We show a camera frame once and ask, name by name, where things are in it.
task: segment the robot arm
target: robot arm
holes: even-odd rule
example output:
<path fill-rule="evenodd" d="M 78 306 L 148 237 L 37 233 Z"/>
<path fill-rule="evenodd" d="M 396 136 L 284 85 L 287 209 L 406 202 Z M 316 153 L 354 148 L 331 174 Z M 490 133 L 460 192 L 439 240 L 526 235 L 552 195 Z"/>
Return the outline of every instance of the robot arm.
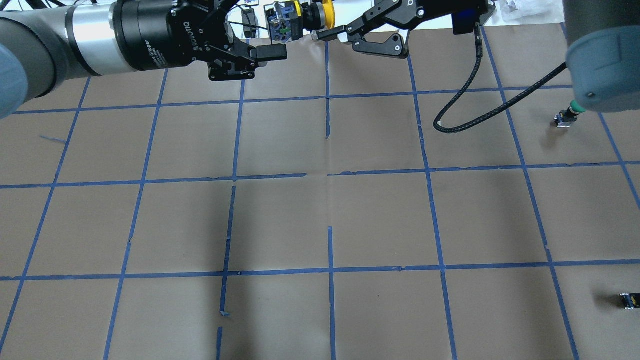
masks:
<path fill-rule="evenodd" d="M 287 49 L 285 44 L 254 47 L 238 39 L 227 20 L 237 2 L 118 0 L 0 12 L 0 119 L 72 78 L 206 61 L 212 81 L 253 79 L 257 67 L 286 59 Z M 359 53 L 406 58 L 409 31 L 420 23 L 451 14 L 455 34 L 471 33 L 490 10 L 487 0 L 376 0 L 352 23 L 333 28 L 330 2 L 274 4 L 267 12 L 272 43 L 296 40 L 302 29 L 319 30 L 319 40 L 345 35 Z M 602 112 L 640 109 L 640 3 L 564 0 L 564 7 L 567 66 L 579 107 Z M 401 32 L 381 44 L 366 40 L 384 24 Z"/>
<path fill-rule="evenodd" d="M 283 44 L 238 39 L 227 13 L 238 0 L 118 0 L 0 12 L 0 119 L 64 80 L 209 64 L 209 79 L 252 79 Z"/>

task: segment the small electronic part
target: small electronic part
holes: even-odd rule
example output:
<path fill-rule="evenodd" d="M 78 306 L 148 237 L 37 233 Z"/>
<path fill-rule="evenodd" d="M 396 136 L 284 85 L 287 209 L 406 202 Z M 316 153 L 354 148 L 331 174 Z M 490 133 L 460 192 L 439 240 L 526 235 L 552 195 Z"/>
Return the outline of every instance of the small electronic part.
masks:
<path fill-rule="evenodd" d="M 255 10 L 242 9 L 242 23 L 245 38 L 256 38 L 258 33 L 258 18 L 255 16 Z"/>
<path fill-rule="evenodd" d="M 587 110 L 580 106 L 576 100 L 572 101 L 567 110 L 560 111 L 556 117 L 554 117 L 556 127 L 571 127 L 574 122 L 578 121 L 578 115 L 586 111 Z"/>
<path fill-rule="evenodd" d="M 335 10 L 332 0 L 300 3 L 298 0 L 265 5 L 264 14 L 269 37 L 274 43 L 286 44 L 303 36 L 303 30 L 332 29 Z"/>
<path fill-rule="evenodd" d="M 259 0 L 242 0 L 239 3 L 239 5 L 253 7 L 253 6 L 260 5 L 260 1 Z"/>
<path fill-rule="evenodd" d="M 627 310 L 640 309 L 640 293 L 636 294 L 620 294 L 622 305 Z"/>

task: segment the blue tape line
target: blue tape line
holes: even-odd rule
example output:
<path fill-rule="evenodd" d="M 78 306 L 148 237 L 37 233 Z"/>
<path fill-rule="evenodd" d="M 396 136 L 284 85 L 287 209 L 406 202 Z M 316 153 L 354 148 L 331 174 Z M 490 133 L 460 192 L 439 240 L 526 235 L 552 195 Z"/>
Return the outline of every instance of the blue tape line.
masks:
<path fill-rule="evenodd" d="M 104 347 L 104 360 L 109 359 L 109 350 L 111 349 L 111 340 L 113 338 L 113 329 L 115 328 L 116 319 L 118 316 L 118 307 L 120 304 L 120 297 L 122 295 L 122 286 L 124 285 L 124 280 L 126 278 L 127 273 L 127 265 L 129 264 L 129 254 L 131 253 L 131 240 L 136 232 L 136 224 L 138 223 L 138 214 L 140 213 L 140 204 L 142 203 L 142 196 L 145 191 L 145 182 L 147 179 L 147 171 L 149 168 L 149 159 L 151 158 L 151 150 L 153 149 L 154 138 L 156 136 L 156 127 L 158 116 L 160 114 L 160 108 L 162 105 L 162 100 L 164 97 L 164 89 L 166 87 L 166 79 L 169 74 L 169 70 L 164 70 L 164 76 L 162 80 L 162 85 L 160 87 L 160 94 L 158 95 L 158 100 L 156 104 L 156 111 L 154 113 L 154 120 L 151 124 L 151 131 L 149 134 L 149 141 L 147 143 L 147 153 L 145 155 L 145 163 L 142 168 L 142 177 L 140 179 L 140 190 L 138 191 L 138 198 L 136 200 L 136 207 L 133 212 L 133 218 L 131 220 L 131 228 L 129 229 L 129 239 L 127 240 L 127 248 L 124 254 L 124 259 L 122 260 L 122 270 L 120 271 L 120 280 L 118 281 L 118 289 L 116 291 L 116 299 L 113 303 L 113 311 L 111 313 L 111 321 L 109 323 L 109 332 L 107 333 L 107 340 Z"/>
<path fill-rule="evenodd" d="M 246 80 L 242 80 L 240 85 L 240 102 L 238 105 L 238 120 L 236 125 L 236 145 L 234 147 L 234 167 L 233 167 L 233 180 L 237 179 L 238 175 L 238 155 L 240 152 L 240 131 L 242 130 L 242 111 L 244 106 L 244 82 Z"/>
<path fill-rule="evenodd" d="M 507 268 L 544 268 L 544 267 L 571 267 L 571 266 L 619 266 L 640 265 L 640 259 L 610 259 L 610 260 L 573 260 L 554 261 L 553 263 L 496 263 L 496 264 L 454 264 L 446 265 L 446 270 L 480 270 L 480 269 L 507 269 Z M 265 275 L 295 275 L 295 274 L 331 274 L 338 272 L 403 272 L 403 271 L 439 271 L 440 265 L 411 265 L 411 266 L 370 266 L 370 267 L 344 267 L 344 268 L 304 268 L 290 270 L 252 270 L 230 271 L 229 276 L 265 276 Z M 171 279 L 176 277 L 223 277 L 222 271 L 212 272 L 164 272 L 164 273 L 140 273 L 125 274 L 125 279 Z M 30 275 L 0 276 L 0 281 L 73 281 L 73 280 L 102 280 L 119 279 L 120 274 L 86 274 L 86 275 Z"/>
<path fill-rule="evenodd" d="M 573 88 L 571 85 L 549 85 L 543 86 L 540 90 L 548 90 L 548 89 L 569 89 Z M 527 87 L 517 86 L 511 88 L 504 88 L 505 91 L 512 90 L 526 90 Z M 455 94 L 459 90 L 426 90 L 426 91 L 418 91 L 416 94 L 418 95 L 428 95 L 428 94 Z M 497 92 L 500 91 L 498 88 L 477 88 L 477 89 L 469 89 L 467 92 Z M 273 98 L 273 99 L 245 99 L 244 103 L 256 103 L 256 102 L 280 102 L 280 101 L 309 101 L 309 100 L 319 100 L 319 99 L 344 99 L 344 98 L 358 98 L 358 97 L 383 97 L 383 96 L 403 96 L 403 95 L 412 95 L 413 92 L 390 92 L 390 93 L 380 93 L 380 94 L 347 94 L 347 95 L 325 95 L 325 96 L 306 96 L 306 97 L 281 97 L 281 98 Z M 220 100 L 220 101 L 197 101 L 197 102 L 175 102 L 168 104 L 161 104 L 161 107 L 178 107 L 178 106 L 201 106 L 201 105 L 220 105 L 220 104 L 239 104 L 239 100 Z M 141 105 L 124 105 L 124 106 L 103 106 L 97 108 L 83 108 L 80 111 L 104 111 L 104 110 L 127 110 L 127 109 L 142 109 L 142 108 L 155 108 L 155 104 L 141 104 Z M 77 109 L 47 109 L 47 110 L 25 110 L 25 111 L 16 111 L 14 114 L 16 115 L 27 115 L 27 114 L 43 114 L 43 113 L 72 113 L 77 111 Z"/>
<path fill-rule="evenodd" d="M 422 117 L 420 116 L 420 104 L 418 102 L 418 92 L 415 84 L 415 73 L 413 71 L 413 62 L 411 55 L 408 57 L 409 73 L 411 75 L 411 86 L 413 89 L 413 103 L 415 106 L 415 116 L 418 125 L 418 136 L 420 138 L 420 146 L 422 150 L 422 160 L 424 162 L 424 168 L 429 169 L 429 159 L 427 157 L 426 146 L 424 143 L 424 132 L 422 130 Z M 447 286 L 447 274 L 444 261 L 444 255 L 442 253 L 442 242 L 440 241 L 440 228 L 438 226 L 438 215 L 436 212 L 435 199 L 433 196 L 433 186 L 431 182 L 431 172 L 425 171 L 427 177 L 427 190 L 429 194 L 429 206 L 431 207 L 431 219 L 433 221 L 433 232 L 435 234 L 436 249 L 438 251 L 438 266 L 440 268 L 440 282 L 442 283 L 442 296 L 444 299 L 444 309 L 447 318 L 447 330 L 449 331 L 449 343 L 451 345 L 451 357 L 453 360 L 458 360 L 458 349 L 456 347 L 456 337 L 453 331 L 453 320 L 451 317 L 451 303 L 449 302 L 449 287 Z"/>
<path fill-rule="evenodd" d="M 529 87 L 528 86 L 516 86 L 516 87 L 511 87 L 511 88 L 503 88 L 503 91 L 524 91 L 527 90 Z M 573 86 L 572 85 L 545 85 L 541 88 L 539 88 L 537 91 L 539 90 L 562 90 L 562 89 L 572 89 Z"/>
<path fill-rule="evenodd" d="M 329 236 L 329 268 L 333 268 L 333 226 L 328 229 Z"/>
<path fill-rule="evenodd" d="M 176 277 L 219 277 L 222 271 L 209 272 L 163 272 L 153 274 L 125 274 L 125 279 L 173 279 Z"/>
<path fill-rule="evenodd" d="M 555 261 L 554 266 L 637 265 L 640 259 Z"/>
<path fill-rule="evenodd" d="M 576 163 L 576 164 L 544 164 L 544 165 L 527 165 L 527 169 L 535 168 L 567 168 L 567 167 L 611 167 L 618 166 L 619 163 L 605 162 L 605 163 Z"/>
<path fill-rule="evenodd" d="M 231 234 L 234 229 L 234 208 L 236 206 L 236 187 L 231 187 L 231 204 L 229 205 L 229 220 L 227 222 L 227 242 L 225 245 L 225 262 L 223 265 L 222 289 L 220 291 L 220 312 L 225 311 L 227 304 L 227 281 L 229 273 L 229 258 L 231 256 Z"/>
<path fill-rule="evenodd" d="M 220 101 L 198 101 L 198 102 L 174 102 L 171 104 L 162 104 L 163 108 L 175 108 L 181 106 L 202 106 L 202 105 L 224 105 L 237 104 L 238 100 L 220 100 Z"/>
<path fill-rule="evenodd" d="M 493 73 L 495 74 L 495 79 L 498 82 L 498 87 L 500 88 L 500 96 L 502 97 L 502 101 L 504 103 L 506 103 L 507 102 L 507 98 L 506 98 L 506 95 L 504 93 L 504 87 L 502 86 L 502 81 L 500 80 L 500 74 L 499 74 L 498 68 L 496 66 L 495 58 L 493 57 L 493 52 L 491 50 L 491 45 L 489 43 L 489 38 L 487 37 L 486 31 L 484 30 L 484 28 L 481 28 L 481 30 L 482 30 L 484 42 L 486 44 L 487 53 L 489 54 L 489 59 L 491 60 L 491 65 L 493 67 Z M 516 129 L 515 129 L 515 125 L 514 125 L 514 122 L 513 122 L 513 117 L 511 116 L 511 110 L 507 109 L 506 110 L 506 114 L 507 114 L 507 119 L 509 120 L 509 127 L 511 128 L 511 134 L 513 135 L 513 140 L 515 142 L 516 149 L 518 151 L 518 157 L 520 158 L 520 162 L 522 164 L 522 170 L 523 170 L 523 173 L 524 173 L 525 181 L 527 183 L 527 188 L 529 190 L 529 196 L 531 198 L 531 204 L 533 205 L 533 210 L 534 210 L 534 213 L 536 215 L 536 221 L 538 222 L 538 229 L 540 230 L 540 236 L 542 238 L 542 243 L 543 243 L 543 246 L 545 248 L 545 252 L 547 253 L 547 261 L 549 262 L 549 265 L 550 265 L 549 268 L 550 268 L 550 271 L 551 271 L 551 278 L 553 279 L 554 288 L 556 289 L 556 295 L 557 295 L 557 298 L 558 298 L 558 303 L 560 305 L 560 312 L 561 312 L 562 317 L 563 317 L 564 327 L 566 329 L 567 337 L 569 339 L 569 344 L 570 344 L 571 350 L 573 352 L 573 358 L 574 358 L 574 360 L 579 360 L 580 359 L 580 355 L 578 354 L 578 348 L 576 347 L 575 340 L 573 338 L 573 331 L 572 331 L 572 328 L 571 328 L 571 323 L 569 322 L 569 316 L 567 315 L 567 312 L 566 312 L 566 307 L 564 305 L 564 298 L 563 298 L 563 295 L 562 295 L 562 291 L 560 289 L 560 283 L 559 283 L 558 278 L 557 278 L 556 269 L 553 266 L 554 260 L 553 260 L 553 257 L 551 256 L 551 251 L 549 250 L 549 247 L 548 247 L 547 234 L 545 232 L 544 225 L 542 224 L 542 217 L 540 216 L 540 209 L 538 207 L 538 201 L 536 200 L 536 194 L 534 193 L 533 185 L 531 184 L 531 178 L 529 177 L 529 171 L 527 169 L 527 163 L 525 161 L 524 154 L 523 154 L 522 148 L 520 146 L 520 140 L 518 139 L 518 134 L 517 134 Z"/>
<path fill-rule="evenodd" d="M 329 269 L 333 269 L 333 227 L 328 228 L 329 237 Z M 329 273 L 329 318 L 331 332 L 331 360 L 335 360 L 335 282 L 333 271 Z"/>
<path fill-rule="evenodd" d="M 613 147 L 613 151 L 616 153 L 616 157 L 618 158 L 619 162 L 617 165 L 620 165 L 622 167 L 622 171 L 625 173 L 625 177 L 627 178 L 627 182 L 629 183 L 629 187 L 631 188 L 631 194 L 634 196 L 634 199 L 636 200 L 636 206 L 638 207 L 638 209 L 640 209 L 640 197 L 638 197 L 636 185 L 634 184 L 633 179 L 631 179 L 631 174 L 629 174 L 629 169 L 627 169 L 627 166 L 625 165 L 624 160 L 622 160 L 622 153 L 620 152 L 620 149 L 618 148 L 618 145 L 616 144 L 616 141 L 613 138 L 613 134 L 609 129 L 609 125 L 607 125 L 607 121 L 604 119 L 604 115 L 602 115 L 602 113 L 599 113 L 598 116 L 600 117 L 600 121 L 602 122 L 602 127 L 604 127 L 604 131 L 607 133 L 607 136 L 609 137 L 609 141 L 611 142 L 611 147 Z"/>
<path fill-rule="evenodd" d="M 507 263 L 507 264 L 466 264 L 447 265 L 447 270 L 477 270 L 477 269 L 510 269 L 510 268 L 542 268 L 549 263 Z"/>
<path fill-rule="evenodd" d="M 521 165 L 503 165 L 503 166 L 494 166 L 494 167 L 442 167 L 442 168 L 432 168 L 430 172 L 454 172 L 454 171 L 485 171 L 485 170 L 514 170 L 514 169 L 522 169 Z"/>
<path fill-rule="evenodd" d="M 51 114 L 51 113 L 74 113 L 78 109 L 48 109 L 48 110 L 22 110 L 16 111 L 14 115 L 29 115 L 29 114 Z"/>
<path fill-rule="evenodd" d="M 216 339 L 216 360 L 220 360 L 222 353 L 222 326 L 218 327 L 218 338 Z"/>
<path fill-rule="evenodd" d="M 113 186 L 113 185 L 140 185 L 140 180 L 125 181 L 88 181 L 85 183 L 60 183 L 56 184 L 57 188 L 72 188 L 81 186 Z"/>
<path fill-rule="evenodd" d="M 425 172 L 423 168 L 408 168 L 401 170 L 362 170 L 362 171 L 343 171 L 339 174 L 328 174 L 327 176 L 358 176 L 358 175 L 385 175 L 385 174 L 419 174 Z"/>
<path fill-rule="evenodd" d="M 272 275 L 297 275 L 297 274 L 324 274 L 328 273 L 327 268 L 303 268 L 287 270 L 247 270 L 229 271 L 228 276 L 272 276 Z"/>
<path fill-rule="evenodd" d="M 13 316 L 15 314 L 15 308 L 18 306 L 18 300 L 20 300 L 20 294 L 22 293 L 22 287 L 24 286 L 24 281 L 29 272 L 29 267 L 31 266 L 31 260 L 33 259 L 33 254 L 35 253 L 36 246 L 38 245 L 38 240 L 40 239 L 40 233 L 42 232 L 42 226 L 44 225 L 44 220 L 47 217 L 47 212 L 49 210 L 49 206 L 51 205 L 51 199 L 53 198 L 53 191 L 56 189 L 56 183 L 60 178 L 60 171 L 62 170 L 62 164 L 65 162 L 65 158 L 67 157 L 67 151 L 69 150 L 69 143 L 71 142 L 71 137 L 74 134 L 74 129 L 76 128 L 76 124 L 78 121 L 78 116 L 80 116 L 80 109 L 84 103 L 84 98 L 86 97 L 87 89 L 89 89 L 89 84 L 91 83 L 91 78 L 86 80 L 84 84 L 84 90 L 82 96 L 80 97 L 80 102 L 78 107 L 76 108 L 76 114 L 74 116 L 74 120 L 71 123 L 71 127 L 69 129 L 69 133 L 67 136 L 67 142 L 65 143 L 65 148 L 62 150 L 62 155 L 60 156 L 60 161 L 58 162 L 58 168 L 56 169 L 56 175 L 53 179 L 53 184 L 51 184 L 51 190 L 49 190 L 49 196 L 47 197 L 47 202 L 45 203 L 44 210 L 42 211 L 42 216 L 40 217 L 40 222 L 38 223 L 38 229 L 36 230 L 36 234 L 33 238 L 33 243 L 31 244 L 31 249 L 29 250 L 29 256 L 27 257 L 27 261 L 24 265 L 24 269 L 22 271 L 22 277 L 20 279 L 20 283 L 18 284 L 18 289 L 15 292 L 15 297 L 13 298 L 13 303 L 11 305 L 11 310 L 9 310 L 9 315 L 6 319 L 6 324 L 4 326 L 4 331 L 2 333 L 2 338 L 0 338 L 0 354 L 2 354 L 2 349 L 4 347 L 4 342 L 6 341 L 6 337 L 9 333 L 9 328 L 11 327 L 11 321 L 13 320 Z"/>
<path fill-rule="evenodd" d="M 113 302 L 113 310 L 111 311 L 111 320 L 109 321 L 109 331 L 107 332 L 107 341 L 104 347 L 103 359 L 109 359 L 109 351 L 111 350 L 111 340 L 113 339 L 113 329 L 116 327 L 116 317 L 118 315 L 118 307 L 120 306 L 120 297 L 122 296 L 122 286 L 124 285 L 125 274 L 127 273 L 127 264 L 129 262 L 129 254 L 131 253 L 131 242 L 127 242 L 124 260 L 122 261 L 122 269 L 118 276 L 118 289 L 116 290 L 116 299 Z"/>
<path fill-rule="evenodd" d="M 386 96 L 406 96 L 413 95 L 413 92 L 385 92 L 380 94 L 347 94 L 347 95 L 331 95 L 331 99 L 353 99 L 360 97 L 386 97 Z"/>
<path fill-rule="evenodd" d="M 50 188 L 52 184 L 24 184 L 24 185 L 0 185 L 2 189 L 35 189 L 35 188 Z"/>
<path fill-rule="evenodd" d="M 31 275 L 27 276 L 27 281 L 42 281 L 42 280 L 104 280 L 104 279 L 119 279 L 118 274 L 84 274 L 84 275 Z"/>
<path fill-rule="evenodd" d="M 329 43 L 324 43 L 324 71 L 326 76 L 326 138 L 329 139 L 331 135 L 331 115 L 330 115 L 330 107 L 329 100 L 331 99 L 331 86 L 329 79 Z"/>
<path fill-rule="evenodd" d="M 233 177 L 231 176 L 221 176 L 221 177 L 185 177 L 182 179 L 153 179 L 146 180 L 147 184 L 173 184 L 173 183 L 205 183 L 205 182 L 214 182 L 214 181 L 231 181 Z"/>
<path fill-rule="evenodd" d="M 257 102 L 311 101 L 320 99 L 324 99 L 324 96 L 278 97 L 274 99 L 245 99 L 244 103 L 255 104 Z"/>
<path fill-rule="evenodd" d="M 237 180 L 261 180 L 261 179 L 292 179 L 295 177 L 305 177 L 306 173 L 299 174 L 278 174 L 278 175 L 257 175 L 257 176 L 238 176 Z"/>
<path fill-rule="evenodd" d="M 624 161 L 624 165 L 640 165 L 640 161 Z M 568 168 L 568 167 L 611 167 L 620 166 L 620 162 L 603 162 L 603 163 L 575 163 L 575 164 L 538 164 L 527 165 L 528 169 L 539 168 Z M 485 170 L 513 170 L 522 169 L 521 165 L 499 165 L 487 167 L 451 167 L 451 168 L 431 168 L 430 172 L 455 172 L 455 171 L 485 171 Z M 397 169 L 397 170 L 363 170 L 363 171 L 344 171 L 339 174 L 328 174 L 327 176 L 358 176 L 358 175 L 383 175 L 383 174 L 416 174 L 425 172 L 422 168 Z M 238 176 L 237 180 L 260 180 L 260 179 L 288 179 L 294 177 L 305 177 L 308 174 L 277 174 L 277 175 L 254 175 L 254 176 Z M 200 183 L 209 181 L 232 181 L 233 177 L 185 177 L 177 179 L 151 179 L 145 180 L 146 184 L 166 184 L 166 183 Z M 140 184 L 140 180 L 123 180 L 123 181 L 88 181 L 83 183 L 58 183 L 57 188 L 68 188 L 75 186 L 112 186 L 112 185 L 132 185 Z M 28 188 L 50 188 L 52 184 L 12 184 L 0 185 L 0 190 L 5 189 L 28 189 Z"/>

